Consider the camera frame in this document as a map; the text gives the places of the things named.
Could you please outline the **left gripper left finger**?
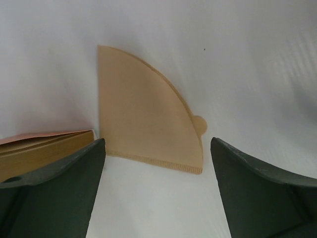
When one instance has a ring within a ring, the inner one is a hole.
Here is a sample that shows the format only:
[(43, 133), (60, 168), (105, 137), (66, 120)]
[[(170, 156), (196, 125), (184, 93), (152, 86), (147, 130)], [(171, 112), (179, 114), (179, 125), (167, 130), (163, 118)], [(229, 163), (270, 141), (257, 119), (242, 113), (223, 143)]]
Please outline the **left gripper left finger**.
[(0, 184), (2, 238), (86, 237), (106, 159), (97, 139), (57, 162)]

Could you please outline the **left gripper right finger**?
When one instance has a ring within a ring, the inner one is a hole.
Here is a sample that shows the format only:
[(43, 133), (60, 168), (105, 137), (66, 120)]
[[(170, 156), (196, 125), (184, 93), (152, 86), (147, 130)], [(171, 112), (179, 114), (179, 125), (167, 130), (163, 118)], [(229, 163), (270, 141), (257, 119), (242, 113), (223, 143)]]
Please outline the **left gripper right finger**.
[(317, 180), (211, 140), (211, 157), (233, 238), (315, 238)]

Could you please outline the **brown paper coffee filter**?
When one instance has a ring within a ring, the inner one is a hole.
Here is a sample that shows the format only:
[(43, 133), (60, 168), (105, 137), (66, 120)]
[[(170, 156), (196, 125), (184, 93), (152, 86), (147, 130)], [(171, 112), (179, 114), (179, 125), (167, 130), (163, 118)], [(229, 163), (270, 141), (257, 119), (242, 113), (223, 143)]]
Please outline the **brown paper coffee filter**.
[(201, 174), (207, 122), (144, 60), (98, 46), (99, 127), (110, 156)]

